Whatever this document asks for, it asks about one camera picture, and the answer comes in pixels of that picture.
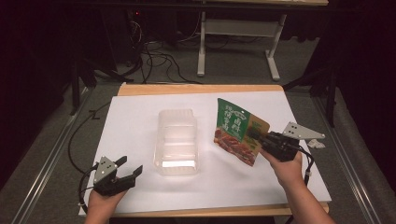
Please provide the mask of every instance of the person's right hand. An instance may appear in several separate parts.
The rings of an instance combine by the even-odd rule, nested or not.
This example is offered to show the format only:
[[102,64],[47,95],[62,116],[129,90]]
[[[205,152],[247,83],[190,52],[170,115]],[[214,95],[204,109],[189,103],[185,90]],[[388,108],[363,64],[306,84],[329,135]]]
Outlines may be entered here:
[[277,181],[283,188],[304,184],[302,175],[303,156],[301,152],[297,152],[293,161],[279,161],[263,149],[261,149],[260,153],[270,162],[277,176]]

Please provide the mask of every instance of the white desk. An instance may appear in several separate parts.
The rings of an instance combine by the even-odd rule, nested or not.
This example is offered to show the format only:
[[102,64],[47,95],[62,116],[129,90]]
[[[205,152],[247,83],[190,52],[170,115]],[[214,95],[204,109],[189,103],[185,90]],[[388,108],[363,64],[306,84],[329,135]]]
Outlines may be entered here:
[[[234,3],[257,3],[257,4],[278,4],[278,5],[304,5],[304,6],[327,6],[327,0],[204,0],[206,2],[234,2]],[[279,21],[235,21],[235,20],[214,20],[207,19],[205,12],[201,14],[201,42],[198,55],[199,77],[205,75],[205,35],[245,35],[245,36],[265,36],[273,39],[272,46],[265,50],[265,57],[270,68],[274,81],[280,80],[277,72],[274,54],[286,15],[281,15]]]
[[[283,189],[263,157],[258,157],[255,165],[249,167],[213,143],[218,97],[268,121],[273,131],[281,132],[289,121],[295,121],[279,86],[122,86],[110,106],[95,161],[101,156],[113,161],[128,156],[118,176],[129,175],[141,164],[144,167],[143,174],[136,179],[136,187],[120,202],[116,217],[290,214]],[[166,108],[191,108],[197,118],[201,163],[198,175],[164,177],[154,168],[158,112]],[[313,173],[308,187],[328,211],[330,195],[316,166]]]

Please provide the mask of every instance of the human hand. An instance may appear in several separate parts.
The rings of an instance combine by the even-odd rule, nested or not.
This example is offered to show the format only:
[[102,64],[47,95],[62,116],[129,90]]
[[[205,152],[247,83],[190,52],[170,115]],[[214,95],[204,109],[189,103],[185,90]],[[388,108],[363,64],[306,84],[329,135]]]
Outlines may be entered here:
[[276,174],[277,181],[283,188],[292,188],[294,185],[304,185],[302,175],[303,156],[301,152],[297,152],[293,161],[279,161],[264,149],[261,149],[260,153],[270,162]]
[[107,223],[127,191],[125,190],[114,196],[103,196],[93,189],[90,193],[88,215],[85,223]]

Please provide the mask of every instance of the desk leg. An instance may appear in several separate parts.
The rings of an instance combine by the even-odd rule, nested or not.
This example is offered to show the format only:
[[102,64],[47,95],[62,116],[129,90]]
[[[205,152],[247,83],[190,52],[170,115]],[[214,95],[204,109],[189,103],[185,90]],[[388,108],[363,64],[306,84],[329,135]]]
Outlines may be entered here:
[[206,14],[202,12],[201,14],[201,44],[199,47],[198,55],[198,77],[203,77],[205,75],[205,25],[206,25]]
[[282,15],[279,20],[279,25],[276,27],[276,33],[274,35],[273,46],[270,50],[265,51],[265,57],[267,58],[268,66],[270,67],[270,72],[273,81],[279,81],[280,76],[277,72],[274,54],[277,47],[277,43],[279,42],[280,35],[282,34],[283,26],[285,25],[286,15]]

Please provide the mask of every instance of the clear plastic container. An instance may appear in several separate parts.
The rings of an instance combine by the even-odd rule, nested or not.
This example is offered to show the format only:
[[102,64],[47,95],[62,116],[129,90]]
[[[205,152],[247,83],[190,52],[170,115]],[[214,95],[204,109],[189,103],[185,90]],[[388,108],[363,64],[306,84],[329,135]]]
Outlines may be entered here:
[[159,114],[154,165],[162,175],[193,175],[198,170],[197,122],[190,109]]

